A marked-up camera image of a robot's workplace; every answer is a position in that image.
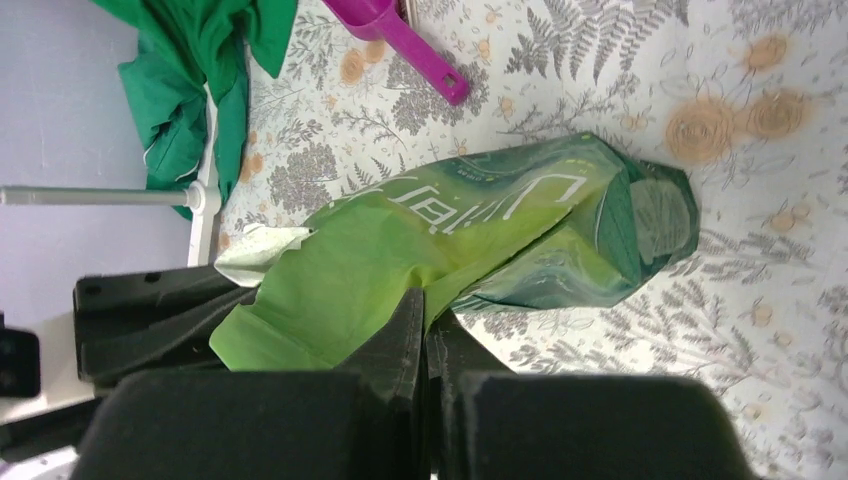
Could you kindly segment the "magenta plastic scoop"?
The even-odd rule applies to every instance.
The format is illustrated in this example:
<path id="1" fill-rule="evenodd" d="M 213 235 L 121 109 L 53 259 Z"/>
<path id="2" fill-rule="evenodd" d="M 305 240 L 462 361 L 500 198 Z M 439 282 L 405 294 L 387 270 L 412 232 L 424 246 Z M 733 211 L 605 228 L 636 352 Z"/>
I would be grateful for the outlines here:
<path id="1" fill-rule="evenodd" d="M 450 105 L 470 92 L 467 80 L 401 17 L 392 0 L 324 0 L 323 3 L 356 38 L 384 40 Z"/>

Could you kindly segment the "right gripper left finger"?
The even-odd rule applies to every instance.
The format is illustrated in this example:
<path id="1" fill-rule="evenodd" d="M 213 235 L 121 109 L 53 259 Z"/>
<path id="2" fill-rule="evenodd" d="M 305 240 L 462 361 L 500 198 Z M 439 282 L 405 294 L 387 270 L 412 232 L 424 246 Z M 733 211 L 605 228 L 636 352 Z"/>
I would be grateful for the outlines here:
<path id="1" fill-rule="evenodd" d="M 76 479 L 422 479 L 424 293 L 321 371 L 160 371 L 96 411 Z"/>

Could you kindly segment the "green cat litter bag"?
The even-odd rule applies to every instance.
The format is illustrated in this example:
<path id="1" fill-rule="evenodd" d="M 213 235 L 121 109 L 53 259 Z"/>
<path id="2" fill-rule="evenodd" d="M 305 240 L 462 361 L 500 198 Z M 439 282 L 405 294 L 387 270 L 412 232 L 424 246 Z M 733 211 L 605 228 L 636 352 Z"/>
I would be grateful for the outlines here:
<path id="1" fill-rule="evenodd" d="M 426 324 L 447 310 L 611 307 L 690 256 L 699 219 L 683 171 L 590 133 L 441 160 L 314 213 L 209 344 L 232 370 L 329 369 L 410 288 Z"/>

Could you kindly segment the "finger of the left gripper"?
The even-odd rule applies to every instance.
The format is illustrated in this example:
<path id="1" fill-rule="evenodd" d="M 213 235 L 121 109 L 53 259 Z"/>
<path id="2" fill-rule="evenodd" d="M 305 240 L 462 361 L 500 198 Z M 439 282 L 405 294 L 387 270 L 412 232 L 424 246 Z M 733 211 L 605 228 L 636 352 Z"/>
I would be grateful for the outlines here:
<path id="1" fill-rule="evenodd" d="M 255 300 L 213 266 L 89 276 L 73 291 L 77 332 L 135 332 L 185 317 L 202 332 L 217 327 L 232 309 Z"/>
<path id="2" fill-rule="evenodd" d="M 153 369 L 220 369 L 209 346 L 211 333 L 254 291 L 230 291 L 179 313 L 142 308 L 76 319 L 78 378 L 98 388 Z"/>

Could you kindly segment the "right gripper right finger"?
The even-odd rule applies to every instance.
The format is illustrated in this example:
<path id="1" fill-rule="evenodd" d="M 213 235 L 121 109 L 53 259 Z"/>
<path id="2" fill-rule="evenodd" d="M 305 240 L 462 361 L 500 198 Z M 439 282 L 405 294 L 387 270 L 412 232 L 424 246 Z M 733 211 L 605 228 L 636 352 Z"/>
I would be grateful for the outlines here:
<path id="1" fill-rule="evenodd" d="M 451 312 L 425 341 L 440 479 L 751 479 L 726 410 L 674 376 L 517 374 Z"/>

